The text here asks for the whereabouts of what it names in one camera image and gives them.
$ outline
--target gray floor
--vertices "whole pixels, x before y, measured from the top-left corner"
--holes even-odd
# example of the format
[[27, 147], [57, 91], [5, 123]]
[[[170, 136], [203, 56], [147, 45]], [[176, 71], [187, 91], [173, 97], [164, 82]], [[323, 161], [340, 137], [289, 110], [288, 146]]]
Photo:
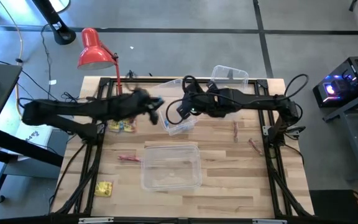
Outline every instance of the gray floor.
[[[45, 24], [31, 1], [3, 3], [18, 24]], [[259, 0], [259, 4], [265, 29], [357, 30], [354, 16], [347, 10], [348, 0]], [[257, 29], [252, 0], [71, 0], [71, 6], [60, 15], [75, 27]], [[0, 24], [11, 24], [2, 7]], [[52, 86], [56, 97], [64, 91], [79, 94], [85, 75], [114, 74], [114, 69], [76, 69], [83, 48], [77, 34], [74, 43], [66, 46], [57, 45], [51, 33], [44, 34], [53, 60], [52, 79], [57, 80]], [[38, 32], [22, 35], [24, 70], [46, 88], [47, 63], [41, 36]], [[215, 65], [226, 65], [247, 71], [251, 78], [266, 77], [258, 34], [102, 33], [100, 37], [119, 54], [122, 73], [131, 69], [139, 75], [208, 77]], [[311, 91], [347, 57], [358, 56], [358, 35], [267, 35], [266, 39], [274, 78], [284, 78], [288, 83], [300, 73], [310, 76], [308, 86], [294, 97], [305, 111], [300, 121], [306, 126], [300, 148], [310, 189], [358, 190], [358, 182], [345, 181], [357, 172], [357, 166], [341, 125], [321, 120], [328, 111], [317, 107]], [[18, 52], [17, 33], [0, 31], [0, 60], [14, 63]], [[27, 77], [22, 76], [19, 83], [32, 96], [46, 97]], [[12, 97], [7, 106], [13, 103]], [[2, 193], [9, 201], [0, 204], [0, 218], [46, 214], [55, 183], [53, 179], [8, 177]]]

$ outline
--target red desk lamp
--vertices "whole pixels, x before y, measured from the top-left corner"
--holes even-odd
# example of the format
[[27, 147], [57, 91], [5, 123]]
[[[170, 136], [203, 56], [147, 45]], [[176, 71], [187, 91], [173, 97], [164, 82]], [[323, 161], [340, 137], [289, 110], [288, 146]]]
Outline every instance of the red desk lamp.
[[82, 30], [82, 42], [84, 50], [78, 60], [78, 69], [94, 70], [116, 66], [118, 94], [122, 93], [119, 78], [119, 66], [117, 53], [112, 53], [100, 40], [95, 29], [85, 28]]

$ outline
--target wooden tabletop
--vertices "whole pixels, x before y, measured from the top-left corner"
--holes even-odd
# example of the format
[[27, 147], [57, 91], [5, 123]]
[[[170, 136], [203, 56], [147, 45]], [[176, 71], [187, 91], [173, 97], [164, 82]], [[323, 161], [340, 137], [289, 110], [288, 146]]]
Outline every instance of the wooden tabletop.
[[[85, 77], [80, 97], [94, 95], [99, 79], [100, 77]], [[149, 90], [159, 84], [161, 83], [140, 85]], [[285, 90], [282, 79], [268, 79], [268, 86], [272, 95], [283, 94]], [[254, 89], [249, 85], [245, 92], [254, 93]], [[155, 90], [150, 90], [150, 94], [162, 96], [166, 101], [165, 106], [183, 95], [180, 91], [155, 93]], [[137, 117], [136, 133], [117, 134], [106, 131], [98, 181], [113, 182], [113, 189], [111, 197], [94, 198], [92, 216], [273, 218], [265, 158], [259, 156], [248, 143], [252, 138], [263, 150], [258, 113], [256, 110], [241, 110], [235, 117], [239, 121], [238, 142], [233, 141], [231, 120], [214, 119], [205, 115], [198, 116], [194, 129], [174, 136], [169, 136], [163, 130], [160, 121], [153, 126], [148, 115]], [[75, 121], [87, 123], [91, 120], [77, 116]], [[286, 139], [286, 142], [299, 149], [296, 141]], [[200, 149], [203, 183], [195, 190], [146, 191], [140, 184], [140, 162], [122, 162], [117, 158], [134, 154], [142, 157], [145, 147], [178, 144], [194, 144]], [[78, 137], [67, 144], [61, 173], [80, 146], [81, 140]], [[287, 147], [281, 147], [281, 153], [288, 188], [305, 210], [313, 214], [300, 156]], [[53, 211], [65, 203], [78, 185], [84, 154], [85, 150], [79, 153], [62, 180]], [[88, 189], [85, 189], [82, 208], [86, 204]], [[285, 212], [282, 193], [277, 191], [280, 208]]]

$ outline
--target wooden plank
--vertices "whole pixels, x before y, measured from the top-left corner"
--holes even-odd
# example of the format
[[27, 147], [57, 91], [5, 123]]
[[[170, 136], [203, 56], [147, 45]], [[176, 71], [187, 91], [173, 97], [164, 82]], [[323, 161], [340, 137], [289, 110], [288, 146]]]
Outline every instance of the wooden plank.
[[[85, 77], [80, 97], [94, 95], [100, 77]], [[160, 83], [142, 83], [150, 89]], [[268, 79], [271, 94], [282, 94], [285, 85], [282, 79]], [[247, 88], [253, 93], [253, 87]], [[162, 95], [172, 101], [181, 97], [181, 89], [150, 93]], [[161, 121], [152, 126], [149, 117], [137, 117], [136, 133], [106, 132], [98, 181], [113, 182], [112, 196], [95, 197], [93, 216], [119, 217], [198, 217], [198, 218], [272, 218], [273, 208], [270, 196], [264, 157], [249, 146], [252, 138], [263, 148], [259, 119], [256, 110], [242, 110], [236, 114], [239, 125], [239, 142], [233, 142], [232, 121], [214, 119], [201, 115], [193, 130], [169, 136]], [[81, 123], [89, 118], [75, 117]], [[296, 149], [296, 141], [287, 141]], [[140, 163], [120, 161], [120, 155], [142, 157], [145, 147], [193, 144], [200, 149], [202, 186], [194, 190], [149, 192], [143, 190], [140, 181]], [[67, 145], [62, 170], [76, 150], [82, 145], [74, 138]], [[304, 208], [313, 213], [305, 171], [296, 152], [282, 147], [283, 164], [288, 187]], [[62, 181], [53, 205], [53, 211], [61, 207], [78, 185], [85, 150], [79, 153]], [[83, 197], [85, 206], [88, 191]], [[279, 204], [283, 209], [281, 190], [278, 189]]]

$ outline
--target lamp shade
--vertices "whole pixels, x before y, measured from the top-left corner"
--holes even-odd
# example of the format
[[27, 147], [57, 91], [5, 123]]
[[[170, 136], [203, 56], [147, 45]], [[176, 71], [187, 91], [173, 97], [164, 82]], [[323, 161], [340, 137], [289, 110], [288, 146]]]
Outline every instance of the lamp shade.
[[102, 48], [99, 34], [95, 29], [85, 28], [81, 34], [84, 50], [81, 52], [80, 59], [78, 60], [78, 69], [102, 69], [115, 64], [112, 55]]

